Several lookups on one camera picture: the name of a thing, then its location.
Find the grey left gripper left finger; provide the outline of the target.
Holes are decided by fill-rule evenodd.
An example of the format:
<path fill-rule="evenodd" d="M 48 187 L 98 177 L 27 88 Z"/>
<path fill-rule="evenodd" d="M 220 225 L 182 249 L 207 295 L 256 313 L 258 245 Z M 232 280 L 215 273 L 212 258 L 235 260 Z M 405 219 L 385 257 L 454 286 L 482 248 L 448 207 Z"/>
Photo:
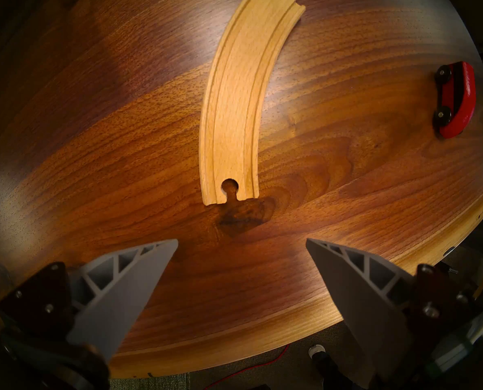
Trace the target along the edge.
<path fill-rule="evenodd" d="M 0 317 L 31 337 L 91 345 L 109 362 L 178 246 L 177 239 L 142 244 L 71 272 L 50 263 L 0 300 Z"/>

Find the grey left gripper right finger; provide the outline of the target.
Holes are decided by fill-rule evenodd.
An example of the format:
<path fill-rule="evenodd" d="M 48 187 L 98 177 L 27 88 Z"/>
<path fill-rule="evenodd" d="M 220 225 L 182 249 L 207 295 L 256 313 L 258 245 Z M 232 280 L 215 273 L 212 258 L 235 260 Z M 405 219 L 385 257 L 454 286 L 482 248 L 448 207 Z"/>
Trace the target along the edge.
<path fill-rule="evenodd" d="M 372 361 L 379 387 L 418 387 L 431 355 L 475 318 L 475 301 L 442 271 L 419 264 L 415 275 L 366 251 L 307 239 L 329 295 Z"/>

